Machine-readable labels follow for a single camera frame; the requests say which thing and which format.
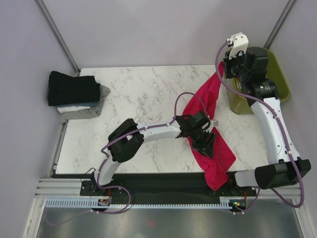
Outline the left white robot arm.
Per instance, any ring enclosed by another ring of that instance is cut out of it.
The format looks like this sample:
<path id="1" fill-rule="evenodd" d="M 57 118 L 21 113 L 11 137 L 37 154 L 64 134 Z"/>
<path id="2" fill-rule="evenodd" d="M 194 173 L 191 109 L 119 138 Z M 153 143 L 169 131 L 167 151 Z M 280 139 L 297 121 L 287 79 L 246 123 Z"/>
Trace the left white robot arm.
<path id="1" fill-rule="evenodd" d="M 125 120 L 108 137 L 108 144 L 101 149 L 106 158 L 93 172 L 92 190 L 103 195 L 119 166 L 131 160 L 141 146 L 160 139 L 189 138 L 192 149 L 204 157 L 213 157 L 213 145 L 216 134 L 211 130 L 218 126 L 218 121 L 210 119 L 203 111 L 194 115 L 174 116 L 165 123 L 136 123 L 133 119 Z"/>

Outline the pink red t shirt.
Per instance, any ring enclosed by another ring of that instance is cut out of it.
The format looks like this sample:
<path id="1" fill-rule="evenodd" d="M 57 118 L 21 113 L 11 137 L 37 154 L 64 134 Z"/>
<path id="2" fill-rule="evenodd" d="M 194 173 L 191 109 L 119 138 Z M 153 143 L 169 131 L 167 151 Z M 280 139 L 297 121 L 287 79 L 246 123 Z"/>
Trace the pink red t shirt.
<path id="1" fill-rule="evenodd" d="M 220 86 L 221 82 L 218 75 L 214 73 L 195 93 L 199 98 L 191 98 L 186 105 L 183 114 L 193 115 L 206 108 L 207 115 L 213 119 Z M 215 127 L 211 131 L 215 133 L 212 157 L 203 156 L 195 150 L 192 150 L 192 153 L 200 168 L 205 172 L 207 185 L 212 190 L 216 191 L 227 182 L 228 176 L 226 173 L 235 162 L 236 157 L 220 135 L 219 131 Z"/>

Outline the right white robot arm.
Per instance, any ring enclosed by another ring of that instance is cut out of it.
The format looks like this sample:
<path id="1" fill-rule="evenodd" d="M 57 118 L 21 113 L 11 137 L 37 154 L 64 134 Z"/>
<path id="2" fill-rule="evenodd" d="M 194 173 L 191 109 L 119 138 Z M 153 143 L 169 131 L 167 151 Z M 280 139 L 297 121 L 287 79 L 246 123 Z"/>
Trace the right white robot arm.
<path id="1" fill-rule="evenodd" d="M 269 56 L 260 47 L 250 47 L 231 58 L 225 53 L 225 78 L 237 79 L 248 106 L 257 117 L 267 150 L 266 166 L 238 171 L 227 182 L 228 192 L 240 194 L 246 186 L 271 189 L 295 185 L 311 169 L 308 159 L 301 159 L 286 129 L 275 83 L 267 77 Z"/>

